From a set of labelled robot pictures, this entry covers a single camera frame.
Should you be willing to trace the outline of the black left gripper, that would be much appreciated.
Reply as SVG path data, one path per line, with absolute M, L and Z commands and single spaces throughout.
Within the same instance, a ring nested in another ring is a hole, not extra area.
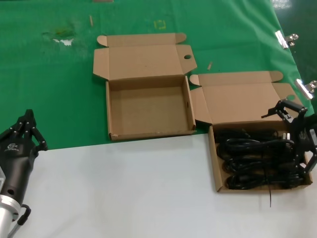
M 14 125 L 0 134 L 0 138 L 5 139 L 0 143 L 0 167 L 5 175 L 1 195 L 13 199 L 25 197 L 34 161 L 38 156 L 36 150 L 48 150 L 47 142 L 36 126 L 33 111 L 26 110 Z M 28 139 L 16 138 L 23 134 Z M 33 137 L 38 142 L 37 146 L 31 140 Z

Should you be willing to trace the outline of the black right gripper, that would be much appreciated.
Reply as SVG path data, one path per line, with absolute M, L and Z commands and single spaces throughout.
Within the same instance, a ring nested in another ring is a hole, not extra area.
M 296 118 L 292 117 L 286 109 L 298 113 Z M 307 176 L 311 173 L 317 164 L 317 117 L 305 117 L 307 108 L 287 99 L 279 100 L 275 107 L 268 109 L 266 118 L 272 115 L 278 115 L 283 121 L 293 122 L 294 138 L 296 144 L 303 151 L 298 155 L 298 173 L 301 176 Z

